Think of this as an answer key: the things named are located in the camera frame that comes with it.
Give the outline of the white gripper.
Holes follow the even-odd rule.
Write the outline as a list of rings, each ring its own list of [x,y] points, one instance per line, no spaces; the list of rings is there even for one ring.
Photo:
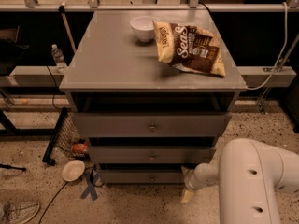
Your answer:
[[[180,201],[182,203],[187,203],[193,198],[195,194],[194,190],[199,190],[199,186],[195,178],[194,170],[191,170],[190,168],[185,166],[181,166],[181,171],[183,174],[185,174],[184,183],[187,189],[184,189],[182,191]]]

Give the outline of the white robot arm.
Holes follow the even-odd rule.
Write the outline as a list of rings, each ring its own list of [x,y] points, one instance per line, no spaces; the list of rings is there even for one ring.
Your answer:
[[[183,203],[199,189],[219,186],[220,224],[280,224],[276,194],[299,191],[299,155],[246,138],[228,142],[217,166],[182,172]]]

